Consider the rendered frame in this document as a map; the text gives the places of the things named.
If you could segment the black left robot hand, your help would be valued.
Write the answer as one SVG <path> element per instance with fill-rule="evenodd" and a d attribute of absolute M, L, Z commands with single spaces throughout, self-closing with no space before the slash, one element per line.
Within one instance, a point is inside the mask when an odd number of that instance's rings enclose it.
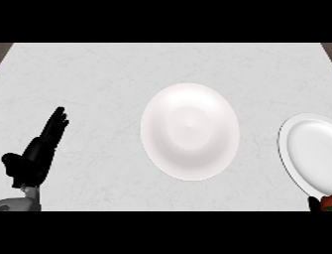
<path fill-rule="evenodd" d="M 24 153 L 6 153 L 2 156 L 6 175 L 13 179 L 13 189 L 37 188 L 44 182 L 68 124 L 65 108 L 58 107 Z"/>

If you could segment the white rimless plate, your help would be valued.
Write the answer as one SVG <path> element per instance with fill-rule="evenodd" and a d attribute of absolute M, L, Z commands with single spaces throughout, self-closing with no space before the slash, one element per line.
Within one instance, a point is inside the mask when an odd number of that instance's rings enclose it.
<path fill-rule="evenodd" d="M 202 181 L 226 169 L 241 127 L 233 107 L 213 88 L 179 83 L 154 95 L 140 119 L 140 141 L 154 165 L 174 179 Z"/>

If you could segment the white rimmed plate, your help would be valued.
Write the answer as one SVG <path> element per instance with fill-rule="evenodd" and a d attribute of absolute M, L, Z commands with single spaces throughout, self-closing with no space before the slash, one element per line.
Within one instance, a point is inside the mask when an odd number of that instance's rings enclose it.
<path fill-rule="evenodd" d="M 316 198 L 332 194 L 332 119 L 300 113 L 282 123 L 276 138 L 278 155 L 287 173 Z"/>

